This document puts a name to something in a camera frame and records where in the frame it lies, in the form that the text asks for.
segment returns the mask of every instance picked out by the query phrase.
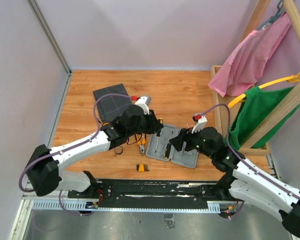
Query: wall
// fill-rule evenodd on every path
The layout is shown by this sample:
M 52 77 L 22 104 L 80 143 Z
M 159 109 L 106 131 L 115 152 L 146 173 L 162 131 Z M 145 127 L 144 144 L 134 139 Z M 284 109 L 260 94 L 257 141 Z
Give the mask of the wall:
M 295 1 L 300 11 L 300 0 Z M 267 15 L 275 13 L 277 1 L 272 1 Z M 291 27 L 280 46 L 267 63 L 258 84 L 297 74 L 300 71 L 300 43 Z M 292 86 L 287 82 L 267 87 L 267 90 Z M 277 163 L 281 180 L 300 188 L 300 108 L 270 140 L 272 157 Z
M 209 70 L 257 0 L 37 0 L 73 69 Z
M 18 179 L 46 143 L 66 74 L 25 0 L 0 1 L 0 240 L 15 219 Z

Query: green cloth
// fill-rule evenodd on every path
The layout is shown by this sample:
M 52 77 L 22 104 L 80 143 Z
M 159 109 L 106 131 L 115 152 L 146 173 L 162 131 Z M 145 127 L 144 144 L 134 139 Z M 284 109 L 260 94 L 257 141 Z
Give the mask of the green cloth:
M 253 87 L 245 92 L 246 102 L 242 102 L 229 130 L 229 142 L 235 150 L 239 150 L 247 137 L 259 126 L 259 124 L 271 113 L 293 87 L 275 91 L 262 91 L 259 87 Z M 264 135 L 252 148 L 260 148 L 268 142 L 285 121 L 294 114 L 300 104 L 293 109 L 274 128 Z

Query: wooden pole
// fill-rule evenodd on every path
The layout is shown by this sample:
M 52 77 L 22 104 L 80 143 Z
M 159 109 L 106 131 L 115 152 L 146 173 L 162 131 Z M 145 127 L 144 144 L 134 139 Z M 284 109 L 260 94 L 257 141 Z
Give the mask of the wooden pole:
M 270 3 L 270 0 L 259 0 L 258 3 L 256 4 L 254 11 L 250 17 L 250 20 L 248 24 L 246 25 L 243 35 L 241 37 L 240 42 L 242 42 L 243 39 L 245 39 L 249 33 L 251 33 L 253 30 L 255 30 L 264 15 L 268 5 Z
M 300 41 L 300 13 L 293 0 L 283 0 L 283 5 Z M 290 113 L 298 104 L 300 104 L 300 82 L 287 94 L 287 96 L 285 96 L 285 98 L 250 134 L 242 147 L 251 148 L 274 126 L 276 126 L 288 113 Z

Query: wooden tabletop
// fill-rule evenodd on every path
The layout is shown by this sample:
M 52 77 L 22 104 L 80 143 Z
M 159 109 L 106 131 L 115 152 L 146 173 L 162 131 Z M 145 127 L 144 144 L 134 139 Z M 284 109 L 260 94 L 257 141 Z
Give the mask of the wooden tabletop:
M 83 138 L 97 128 L 93 117 L 93 91 L 116 84 L 124 84 L 130 96 L 149 95 L 150 109 L 157 118 L 178 128 L 193 126 L 192 115 L 212 107 L 212 91 L 208 88 L 208 71 L 94 71 L 77 70 L 73 73 L 61 112 L 53 146 L 60 146 Z M 214 126 L 214 113 L 206 115 L 208 126 Z M 139 147 L 122 145 L 123 153 L 114 150 L 87 157 L 67 170 L 90 171 L 95 178 L 165 179 L 217 181 L 223 173 L 211 160 L 200 154 L 196 168 L 187 168 L 147 156 Z M 262 170 L 269 172 L 264 156 L 247 156 Z M 149 172 L 137 172 L 136 164 L 148 164 Z

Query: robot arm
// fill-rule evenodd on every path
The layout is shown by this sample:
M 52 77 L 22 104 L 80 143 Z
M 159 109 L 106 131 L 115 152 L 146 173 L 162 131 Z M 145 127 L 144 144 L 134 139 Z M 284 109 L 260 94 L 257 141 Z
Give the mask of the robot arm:
M 185 151 L 197 150 L 225 173 L 217 183 L 221 191 L 270 213 L 282 222 L 286 230 L 300 238 L 299 189 L 279 181 L 237 152 L 243 161 L 239 159 L 224 144 L 222 135 L 214 127 L 197 132 L 183 128 L 170 140 L 177 151 L 182 150 L 184 142 Z
M 36 195 L 45 196 L 54 190 L 85 191 L 95 179 L 89 172 L 70 172 L 65 170 L 67 167 L 93 154 L 125 144 L 135 134 L 154 134 L 162 129 L 163 124 L 154 111 L 149 110 L 150 101 L 149 96 L 140 97 L 122 116 L 82 139 L 50 149 L 45 145 L 38 146 L 27 166 L 43 156 L 50 156 L 26 171 Z

